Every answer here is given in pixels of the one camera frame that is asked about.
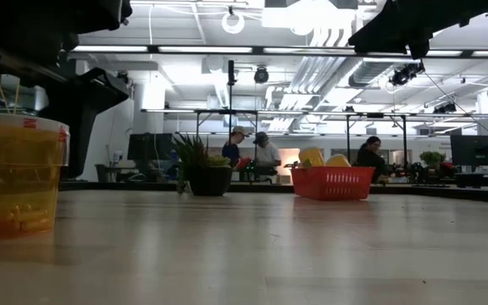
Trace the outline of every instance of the blue shirt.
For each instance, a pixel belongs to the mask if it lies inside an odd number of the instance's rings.
[[[238,146],[236,144],[228,145],[227,143],[225,143],[224,147],[221,150],[221,155],[229,158],[230,166],[235,167],[241,157],[241,152],[238,150]]]

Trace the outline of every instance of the person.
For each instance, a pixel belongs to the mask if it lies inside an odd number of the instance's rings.
[[[242,126],[235,126],[233,132],[230,133],[230,143],[226,142],[221,149],[221,155],[230,159],[230,166],[235,167],[241,158],[238,144],[242,143],[248,135]]]
[[[378,150],[381,147],[381,140],[377,136],[371,136],[361,146],[357,154],[357,166],[375,168],[372,175],[372,182],[376,182],[383,174],[385,169],[385,160],[378,156]]]
[[[258,146],[257,166],[277,167],[281,165],[280,150],[269,141],[269,136],[266,133],[258,132],[253,144]]]

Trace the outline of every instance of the white shirt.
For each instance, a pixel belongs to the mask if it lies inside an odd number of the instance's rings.
[[[258,162],[274,161],[281,161],[278,147],[270,142],[265,148],[262,148],[258,145]]]

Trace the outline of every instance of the man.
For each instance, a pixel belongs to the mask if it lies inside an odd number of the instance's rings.
[[[238,144],[242,143],[248,135],[242,126],[235,126],[233,132],[230,133],[230,144],[226,142],[221,150],[221,155],[230,159],[230,166],[235,167],[241,158],[241,152],[238,149]]]
[[[253,144],[258,145],[258,155],[256,166],[277,167],[281,166],[280,151],[276,145],[269,141],[269,136],[264,132],[255,135]]]

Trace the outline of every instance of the dark jacket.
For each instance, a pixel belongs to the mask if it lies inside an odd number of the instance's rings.
[[[366,149],[366,147],[361,147],[361,149],[359,149],[356,165],[375,168],[374,174],[372,175],[373,183],[376,182],[385,171],[385,160],[374,152]]]

